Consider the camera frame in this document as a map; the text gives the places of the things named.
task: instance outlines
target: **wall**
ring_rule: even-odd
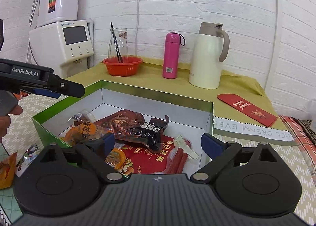
[[[279,114],[309,118],[316,98],[316,0],[282,0],[280,54],[271,87]]]
[[[4,21],[4,45],[0,57],[25,61],[28,46],[29,15],[33,0],[0,0],[0,19]]]
[[[94,62],[107,57],[110,22],[128,27],[129,53],[135,53],[137,0],[79,0],[78,17],[94,20]],[[138,55],[163,58],[165,36],[186,38],[180,61],[191,61],[201,22],[222,23],[231,45],[224,68],[255,77],[264,85],[272,54],[275,0],[140,0]]]

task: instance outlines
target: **yellow tablecloth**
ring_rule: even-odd
[[[162,77],[162,67],[149,63],[143,63],[138,73],[130,77],[111,76],[108,74],[106,66],[99,63],[97,66],[85,72],[68,78],[68,80],[81,83],[84,86],[88,86],[99,80],[106,80],[212,101],[214,102],[214,115],[217,117],[228,118],[242,123],[261,125],[254,119],[217,99],[218,94],[234,93],[277,116],[269,98],[254,78],[223,70],[219,87],[214,90],[195,87],[189,83],[188,79],[189,70],[185,69],[178,70],[178,77],[176,79],[165,79]],[[286,130],[280,118],[272,125],[272,128]]]

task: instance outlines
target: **human hand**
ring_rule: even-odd
[[[17,105],[15,108],[12,109],[10,114],[12,115],[20,115],[23,112],[23,109]],[[9,128],[11,124],[11,118],[10,116],[0,116],[0,140],[2,137],[4,137],[7,134],[7,129]]]

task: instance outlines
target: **pink thermos bottle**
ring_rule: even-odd
[[[185,45],[185,39],[183,35],[178,33],[168,33],[166,35],[165,55],[163,57],[162,71],[162,76],[164,78],[177,78],[180,44],[182,46]]]

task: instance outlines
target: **cardboard box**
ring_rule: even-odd
[[[35,115],[32,120],[43,145],[55,142],[68,147],[59,137],[69,130],[69,118],[84,109],[96,120],[121,109],[142,113],[147,122],[153,117],[164,120],[168,115],[170,122],[164,135],[175,138],[181,134],[199,155],[197,160],[188,159],[183,172],[190,176],[210,160],[202,151],[201,136],[214,132],[212,102],[108,81],[86,87],[81,99],[66,97]]]

